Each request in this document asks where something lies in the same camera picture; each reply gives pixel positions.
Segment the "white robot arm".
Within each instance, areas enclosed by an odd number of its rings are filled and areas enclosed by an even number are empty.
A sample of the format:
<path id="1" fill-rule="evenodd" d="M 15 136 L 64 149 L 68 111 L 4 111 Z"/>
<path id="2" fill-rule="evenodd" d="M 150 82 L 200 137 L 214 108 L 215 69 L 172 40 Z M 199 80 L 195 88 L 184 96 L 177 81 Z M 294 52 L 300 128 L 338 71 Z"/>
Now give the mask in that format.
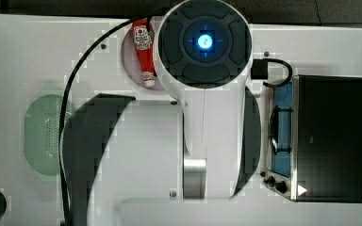
<path id="1" fill-rule="evenodd" d="M 254 63 L 248 21 L 223 0 L 184 0 L 163 17 L 149 58 L 183 113 L 182 197 L 230 199 L 255 171 L 246 154 L 259 124 L 247 86 Z M 62 226 L 96 226 L 88 217 L 107 142 L 133 97 L 99 93 L 60 124 Z"/>

